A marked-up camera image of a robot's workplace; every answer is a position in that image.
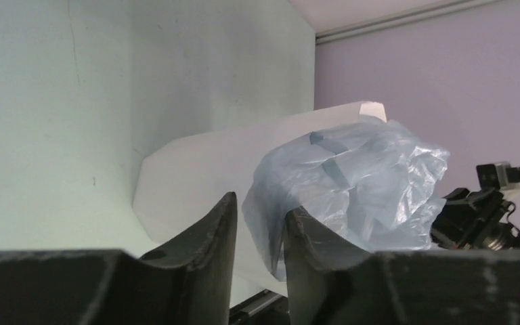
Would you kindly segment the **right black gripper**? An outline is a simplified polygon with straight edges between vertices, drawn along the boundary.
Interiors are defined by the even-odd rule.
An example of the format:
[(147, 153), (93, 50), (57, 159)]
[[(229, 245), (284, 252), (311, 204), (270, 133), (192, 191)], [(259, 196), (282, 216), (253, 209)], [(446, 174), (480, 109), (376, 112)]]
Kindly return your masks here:
[(512, 246), (515, 228), (508, 219), (516, 204), (497, 189), (472, 192), (457, 188), (448, 195), (441, 213), (431, 226), (431, 240), (444, 249), (491, 249)]

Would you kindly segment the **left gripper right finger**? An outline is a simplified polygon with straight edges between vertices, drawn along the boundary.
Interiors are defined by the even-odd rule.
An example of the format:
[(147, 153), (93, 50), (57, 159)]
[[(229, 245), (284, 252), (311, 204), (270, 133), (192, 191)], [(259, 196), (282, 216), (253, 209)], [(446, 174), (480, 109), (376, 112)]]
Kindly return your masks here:
[(520, 324), (520, 251), (366, 252), (297, 208), (285, 218), (292, 324)]

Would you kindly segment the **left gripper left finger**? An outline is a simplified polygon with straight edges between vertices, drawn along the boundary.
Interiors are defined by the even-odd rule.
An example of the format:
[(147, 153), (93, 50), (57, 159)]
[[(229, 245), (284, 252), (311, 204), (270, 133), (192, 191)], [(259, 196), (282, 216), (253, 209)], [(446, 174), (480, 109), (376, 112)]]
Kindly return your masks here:
[(0, 251), (0, 324), (227, 324), (237, 197), (139, 258)]

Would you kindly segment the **white trash bin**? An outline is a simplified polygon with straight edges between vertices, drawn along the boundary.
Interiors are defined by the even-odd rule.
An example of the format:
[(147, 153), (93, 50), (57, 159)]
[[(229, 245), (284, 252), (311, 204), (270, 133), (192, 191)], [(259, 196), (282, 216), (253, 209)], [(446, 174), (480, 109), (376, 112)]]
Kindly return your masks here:
[(387, 119), (378, 102), (354, 102), (227, 131), (175, 139), (144, 159), (133, 211), (148, 237), (165, 243), (204, 217), (227, 192), (242, 203), (261, 159), (311, 131), (358, 122), (361, 115)]

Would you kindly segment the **blue plastic trash bag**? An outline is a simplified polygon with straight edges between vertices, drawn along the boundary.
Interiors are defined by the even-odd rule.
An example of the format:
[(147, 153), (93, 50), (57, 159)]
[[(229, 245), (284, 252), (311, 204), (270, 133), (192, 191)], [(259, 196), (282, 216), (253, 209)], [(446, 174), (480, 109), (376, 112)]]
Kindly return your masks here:
[(449, 155), (397, 121), (374, 116), (269, 151), (242, 205), (268, 272), (286, 279), (284, 219), (299, 207), (368, 252), (430, 249), (431, 226), (445, 204), (435, 186)]

